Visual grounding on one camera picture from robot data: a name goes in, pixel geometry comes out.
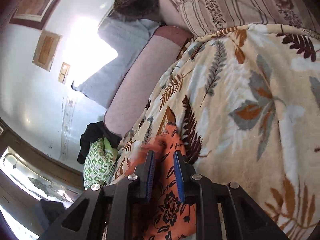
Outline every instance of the orange floral cloth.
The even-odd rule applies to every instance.
[[[133,210],[135,240],[179,240],[196,232],[196,205],[184,205],[178,197],[173,167],[173,153],[185,148],[177,127],[168,123],[164,134],[157,135],[154,143],[141,147],[139,157],[131,167],[144,162],[148,150],[156,154],[157,165],[150,203]]]

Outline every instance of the silver screw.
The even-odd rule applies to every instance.
[[[130,174],[128,176],[128,180],[136,180],[137,178],[138,178],[138,175],[136,175],[136,174]]]
[[[229,185],[230,185],[230,187],[233,188],[233,189],[239,188],[239,184],[236,183],[236,182],[230,182]]]
[[[93,191],[99,190],[100,188],[101,188],[101,185],[98,184],[98,183],[95,183],[95,184],[91,185],[91,189]]]
[[[201,180],[202,179],[202,176],[200,175],[200,174],[193,174],[192,176],[191,176],[191,178],[193,178],[194,180]]]

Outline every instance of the picture frame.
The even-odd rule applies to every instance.
[[[32,63],[50,71],[61,35],[43,30],[38,40]]]
[[[42,30],[59,0],[22,0],[10,23]]]

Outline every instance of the wall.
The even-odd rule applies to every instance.
[[[96,31],[113,0],[60,0],[45,30],[62,35],[51,71],[32,63],[40,31],[9,24],[0,37],[0,117],[24,140],[49,157],[82,170],[76,162],[86,125],[102,120],[105,108],[71,90],[110,61],[112,49]],[[63,62],[71,65],[65,85],[57,81]],[[67,98],[75,99],[67,153],[61,134]]]

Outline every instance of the green bag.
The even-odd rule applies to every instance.
[[[103,185],[112,174],[117,156],[118,150],[111,147],[107,138],[91,143],[83,165],[84,188],[88,189],[94,183]]]

